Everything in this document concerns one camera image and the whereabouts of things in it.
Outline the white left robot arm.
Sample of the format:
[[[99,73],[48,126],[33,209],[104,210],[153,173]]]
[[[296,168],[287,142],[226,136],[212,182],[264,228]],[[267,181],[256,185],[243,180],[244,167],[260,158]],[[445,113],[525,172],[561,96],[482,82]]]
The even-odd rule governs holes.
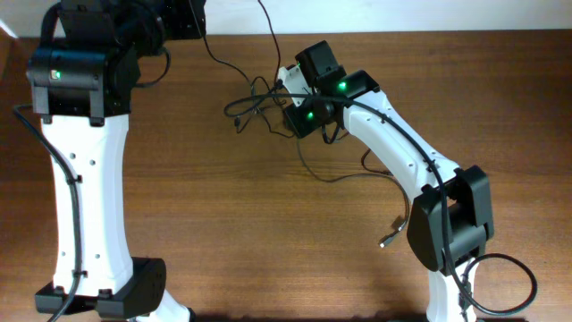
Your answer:
[[[58,253],[52,279],[36,293],[38,312],[195,319],[168,293],[164,261],[129,252],[122,165],[139,59],[205,33],[201,1],[65,0],[46,11],[27,76],[41,122],[34,133],[52,160]]]

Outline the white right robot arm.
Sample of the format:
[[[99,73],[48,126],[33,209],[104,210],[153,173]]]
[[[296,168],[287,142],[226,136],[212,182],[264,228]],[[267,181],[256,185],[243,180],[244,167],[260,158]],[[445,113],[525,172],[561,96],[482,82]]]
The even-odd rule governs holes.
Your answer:
[[[408,200],[408,244],[429,278],[428,321],[475,321],[475,269],[494,235],[490,183],[428,144],[394,110],[365,71],[346,73],[325,41],[280,67],[290,94],[286,122],[302,139],[331,123],[361,140],[388,168]]]

